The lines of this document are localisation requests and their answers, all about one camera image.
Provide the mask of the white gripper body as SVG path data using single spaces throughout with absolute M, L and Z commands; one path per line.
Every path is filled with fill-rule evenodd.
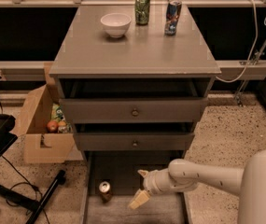
M 150 195 L 162 194 L 159 187 L 161 181 L 161 171 L 149 171 L 146 178 L 143 180 L 143 187 Z

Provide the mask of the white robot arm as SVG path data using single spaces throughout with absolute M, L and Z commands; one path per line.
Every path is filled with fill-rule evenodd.
M 239 198 L 237 224 L 266 224 L 266 150 L 253 155 L 243 169 L 175 159 L 165 169 L 139 174 L 143 187 L 130 201 L 132 209 L 154 195 L 191 191 L 203 183 Z

